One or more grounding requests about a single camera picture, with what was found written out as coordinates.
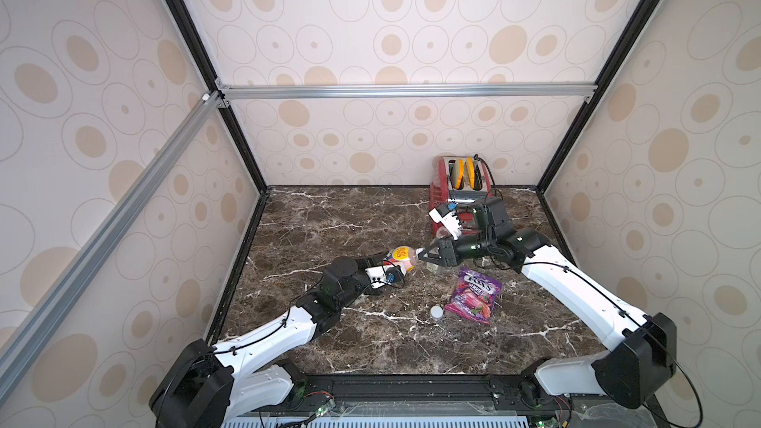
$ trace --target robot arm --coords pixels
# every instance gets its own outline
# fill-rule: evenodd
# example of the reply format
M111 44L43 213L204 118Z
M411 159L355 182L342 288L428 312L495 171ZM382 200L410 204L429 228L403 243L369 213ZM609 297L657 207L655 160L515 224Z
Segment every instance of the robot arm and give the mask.
M631 306L578 269L547 237L515 231L504 203L495 197L471 205L479 232L440 238L418 258L456 266L464 258L491 256L549 291L592 329L607 348L572 359L541 359L524 370L524 399L542 404L547 395L608 395L637 408L673 376L677 328L665 315Z
M341 310L361 294L376 294L403 281L415 262L408 247L367 258L336 258L282 316L214 347L203 340L192 342L151 396L156 426L220 426L248 411L282 403L303 376L288 360L261 367L328 331Z
M585 322L607 348L572 359L541 359L522 375L520 392L533 406L550 395L608 395L628 408L639 407L675 373L677 330L663 314L646 315L616 297L567 260L547 237L531 229L515 231L504 203L487 197L469 205L478 233L463 235L461 221L441 208L449 236L417 252L400 247L368 258L336 258L322 279L281 317L209 347L189 344L151 397L156 426L220 426L265 405L292 402L303 377L284 361L260 370L288 350L319 337L340 319L341 310L361 294L379 294L403 281L419 259L457 266L464 258L491 256L552 293Z

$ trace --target wallpaper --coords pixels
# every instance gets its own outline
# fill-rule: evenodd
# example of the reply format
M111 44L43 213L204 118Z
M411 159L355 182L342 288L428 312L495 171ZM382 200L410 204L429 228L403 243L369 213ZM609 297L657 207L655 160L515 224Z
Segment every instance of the wallpaper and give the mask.
M198 101L161 0L0 0L0 347Z
M270 185L427 185L440 156L486 159L498 184L533 185L581 96L236 100Z
M594 81L639 0L185 0L227 84Z
M676 324L703 426L761 420L761 0L666 0L549 203L585 271ZM677 375L673 423L696 403Z
M153 427L148 398L214 315L258 194L217 112L0 409L0 427Z

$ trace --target marble tabletop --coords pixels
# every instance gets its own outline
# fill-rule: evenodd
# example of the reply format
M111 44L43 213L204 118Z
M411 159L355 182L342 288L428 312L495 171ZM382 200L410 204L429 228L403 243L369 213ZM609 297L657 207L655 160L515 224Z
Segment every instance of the marble tabletop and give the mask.
M516 228L555 240L537 195L501 189ZM433 239L428 188L274 187L234 294L222 338L280 315L338 256L376 254ZM400 290L361 296L326 334L286 356L304 373L512 374L539 357L575 357L604 347L577 316L533 281L490 262L464 265L502 282L491 325L433 305L449 301L457 268L420 263Z

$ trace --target small white lid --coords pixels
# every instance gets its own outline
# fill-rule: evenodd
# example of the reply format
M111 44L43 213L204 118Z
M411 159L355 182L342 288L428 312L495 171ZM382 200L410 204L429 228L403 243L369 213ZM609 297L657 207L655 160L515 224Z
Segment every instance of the small white lid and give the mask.
M444 310L441 306L433 306L431 308L431 317L433 319L441 319L444 317Z

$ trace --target cable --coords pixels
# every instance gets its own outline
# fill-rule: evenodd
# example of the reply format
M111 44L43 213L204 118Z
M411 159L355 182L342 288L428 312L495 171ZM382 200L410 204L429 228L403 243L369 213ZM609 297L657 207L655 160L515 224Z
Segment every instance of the cable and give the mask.
M561 401L561 402L563 402L564 404L566 404L566 407L568 407L568 419L566 420L566 423L563 423L563 424L562 424L563 426L567 426L569 423L571 423L571 418L573 418L573 410L571 409L571 405L570 405L570 404L568 404L568 402L566 402L564 399L562 399L562 398L560 398L560 397L555 397L555 398L556 398L557 400L560 400L560 401Z
M560 408L560 415L558 416L558 422L559 422L563 418L563 407L560 405L560 402L558 401L557 397L553 397L553 398L555 398L555 403L557 403L558 408Z
M674 357L673 355L671 355L671 352L669 352L669 351L668 351L668 349L667 349L666 347L664 347L664 346L661 344L661 341L660 341L660 340L656 339L656 338L655 338L655 337L654 337L652 334L650 334L650 331L648 331L646 328L643 328L643 327L642 327L642 325L640 325L640 324L639 324L637 321L635 321L635 320L632 318L632 316L631 316L631 315L629 315L629 313L628 313L627 311L624 311L624 310L623 310L623 308L622 308L621 306L619 306L618 304L616 304L616 303L614 302L614 300L610 299L610 298L609 298L609 297L608 297L608 296L607 296L607 295L606 295L604 292L602 292L602 291L600 290L600 288L596 287L594 284L592 284L592 283L591 283L590 281L588 281L586 278L582 277L580 274L576 273L576 271L573 271L573 270L572 270L571 268L569 268L568 266L564 266L564 265L562 265L562 264L557 264L557 263L551 263L551 262L528 262L528 263L523 263L523 264L522 264L520 267L521 267L521 268L523 268L524 266L528 266L529 264L549 264L549 265L551 265L551 266L557 266L558 268L561 268L561 269L563 270L563 272L566 272L566 273L570 273L570 274L573 274L573 275L574 275L574 276L576 276L578 279L580 279L580 280L584 281L586 284L588 284L590 287L592 287L592 288L593 288L595 291L597 291L598 293L600 293L600 295L601 295L601 296L603 296L603 297L604 297L606 300L608 300L608 302L610 302L610 304L612 304L612 305L613 305L613 306L614 306L616 309L618 309L618 310L619 310L619 314L620 314L621 316L624 316L624 317L626 317L627 319L629 319L631 322L633 322L633 323L634 323L634 325L636 325L638 328L642 329L642 330L643 330L643 331L644 331L644 332L645 332L647 335L649 335L649 336L650 336L650 338L652 339L652 341L653 341L653 342L655 342L655 344L656 344L658 347L660 347L660 348L661 348L661 350L662 350L663 352L665 352L667 356L669 356L669 358L671 358L671 360L673 361L674 365L675 365L675 366L677 366L677 368L680 370L680 372L682 373L682 375L684 375L684 378L687 380L687 383L688 383L688 384L690 384L690 388L692 389L692 393L694 393L694 394L695 394L695 401L696 401L696 402L697 402L697 404L698 404L698 413L699 413L699 416L698 416L698 423L697 423L697 424L695 424L695 425L692 425L692 426L677 425L676 423L671 423L669 420L666 420L666 418L665 418L665 417L662 417L662 416L660 416L660 415L658 415L658 414L655 414L655 413L654 413L654 412L653 412L653 411L650 409L650 407L648 407L646 404L642 404L642 406L643 406L643 407L645 407L645 408L646 408L646 409L647 409L647 410L648 410L648 411L649 411L651 414L653 414L655 417L657 417L657 418L659 418L660 420L662 420L662 421L664 421L664 422L666 422L666 423L670 424L671 426L675 426L676 428L699 428L699 426L700 426L701 424L703 424L703 404L700 402L700 395L698 394L698 390L697 390L697 388L695 388L695 385L692 383L692 380L690 379L690 376L688 376L688 375L687 375L687 371L686 371L686 370L685 370L685 369L684 369L684 368L681 366L681 364L679 364L679 362L677 361L677 358L676 358L676 357Z
M481 162L483 163L483 166L484 166L484 167L486 167L486 171L489 173L489 180L491 181L491 190L490 190L489 192L487 192L487 194L486 194L486 195L488 196L488 195L489 195L490 193L492 193L492 192L499 192L499 198L500 198L500 200L504 200L504 199L505 199L505 195L503 195L503 194L502 194L502 191L501 191L501 190L499 190L499 189L496 187L497 183L496 183L496 182L494 182L494 176L491 174L491 168L489 167L489 164L487 164L487 163L486 163L486 161L485 161L484 159L482 159L481 157L479 157L479 155L478 155L478 154L476 154L475 156L473 156L473 160L478 160L478 161L481 161Z
M320 278L319 280L317 280L317 282L315 284L313 284L308 290L304 291L304 294L306 294L309 291L313 290L320 282L322 282L322 280L323 280L323 278ZM248 344L244 344L244 345L239 346L239 347L233 346L233 347L231 347L230 349L227 349L227 350L222 350L222 351L219 351L219 352L214 352L214 355L217 355L217 354L220 354L220 353L230 353L230 352L232 352L233 355L235 355L235 353L238 350L244 349L244 348L249 347L249 346L254 345L254 344L258 344L262 340L272 336L275 332L279 331L281 328L284 328L286 325L288 325L288 319L291 317L291 307L293 307L293 302L295 300L297 300L298 298L302 297L304 294L300 294L300 295L296 296L295 298L293 298L292 300L289 301L288 312L285 314L285 317L282 319L282 321L280 321L280 325L276 329L274 329L272 332L270 332L268 335L264 336L261 339L254 340L253 342L249 342Z
M304 395L304 396L305 397L310 397L312 395L317 395L319 393L321 393L323 395L327 395L327 396L331 397L333 400L336 399L333 395L330 395L328 392L325 392L324 390L317 390L316 392L308 393L307 395Z
M306 426L309 423L312 423L317 419L317 414L311 414L309 418L303 421L294 421L292 423L286 423L284 425L280 425L277 428L299 428L301 426Z
M397 266L397 265L395 265L394 263L390 262L390 261L389 261L389 256L386 256L386 257L384 258L384 260L383 260L382 262L380 262L380 263L381 263L381 264L380 264L380 267L381 267L380 269L383 271L383 274L384 274L384 276L386 277L386 281L388 281L388 273L386 272L386 268L385 268L385 266L384 266L384 263L388 263L388 264L390 264L390 265L391 265L393 268L396 268L397 270L399 270L399 273L402 275L402 286L395 286L395 285L393 285L393 284L390 284L390 283L386 283L385 281L381 281L381 282L384 284L384 286L390 286L390 287L393 287L395 290L403 290L403 289L404 289L404 286L407 284L407 280L406 280L406 278L404 277L404 271L403 271L401 268L399 268L399 266Z

